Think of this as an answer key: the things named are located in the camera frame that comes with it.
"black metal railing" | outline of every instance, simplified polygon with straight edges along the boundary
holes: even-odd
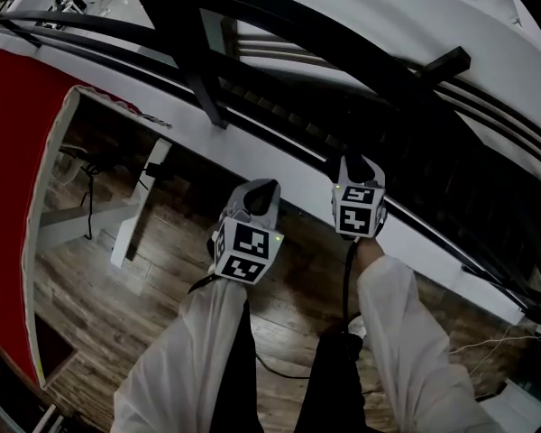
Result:
[[[477,88],[449,78],[451,68],[459,69],[456,62],[448,61],[439,68],[405,66],[405,61],[393,59],[355,32],[291,0],[141,2],[155,29],[86,14],[26,11],[0,13],[0,32],[69,52],[140,80],[202,108],[214,125],[242,128],[325,174],[332,171],[331,159],[345,149],[375,155],[374,160],[383,162],[381,166],[391,176],[391,214],[442,245],[471,272],[504,290],[541,323],[541,292],[528,283],[534,264],[541,272],[541,183],[486,148],[455,113],[454,103],[436,94],[439,91],[465,104],[456,92],[441,90],[437,81],[443,79],[458,88],[474,88],[473,94],[481,99],[487,97]],[[363,103],[357,106],[346,99],[319,101],[304,88],[294,88],[212,51],[200,9],[251,23],[315,53],[376,92],[377,104],[383,100],[382,108]],[[14,21],[54,22],[131,41],[170,55],[177,67],[110,43]],[[256,102],[248,95],[235,94],[233,86],[253,92],[250,97]],[[498,104],[499,109],[503,107],[506,114],[514,116],[512,109]],[[285,111],[302,119],[290,121]],[[538,127],[529,126],[541,137]],[[524,193],[529,194],[526,200]],[[537,195],[536,203],[533,194]],[[477,198],[486,202],[477,202]],[[485,213],[488,229],[478,222]],[[505,223],[508,226],[504,229],[494,227]],[[514,257],[511,253],[516,250],[520,254]]]

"black pants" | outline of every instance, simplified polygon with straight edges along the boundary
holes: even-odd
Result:
[[[355,363],[361,346],[362,340],[355,335],[321,336],[296,433],[375,431],[365,423]],[[257,416],[256,360],[248,302],[226,364],[210,431],[263,431]]]

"wooden floor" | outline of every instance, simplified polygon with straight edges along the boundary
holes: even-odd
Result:
[[[120,146],[140,171],[157,136],[98,106],[81,106],[67,142],[91,152]],[[151,192],[139,224],[130,259],[122,270],[110,264],[115,230],[95,241],[78,239],[37,257],[35,306],[77,354],[47,389],[67,413],[109,430],[113,393],[147,346],[177,316],[188,288],[211,263],[206,251],[208,228],[216,221],[230,192],[241,182],[215,165],[173,146],[167,160],[177,175]],[[96,176],[95,201],[130,194],[135,178],[125,168]],[[87,187],[83,174],[68,186],[53,179],[47,209],[74,207]],[[339,322],[347,244],[331,228],[283,204],[279,230],[286,239],[278,260],[260,284],[249,289],[252,332],[257,351],[273,368],[306,375],[318,336]],[[418,277],[421,299],[451,337],[453,349],[501,337],[508,326],[448,290]],[[356,290],[350,305],[358,310]],[[509,336],[528,335],[513,328]],[[517,364],[531,340],[505,342],[475,371],[476,395],[494,393]],[[463,350],[453,362],[472,369],[494,344]],[[370,352],[358,363],[364,391],[380,390]],[[292,431],[307,381],[287,380],[257,366],[258,409],[265,431]],[[382,392],[366,397],[367,423],[395,431]]]

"white sleeve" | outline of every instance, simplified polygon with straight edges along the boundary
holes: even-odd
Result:
[[[414,273],[384,256],[359,277],[361,313],[400,431],[501,432],[449,364],[449,337],[418,299]]]
[[[245,301],[225,279],[190,293],[115,393],[111,433],[207,433]]]

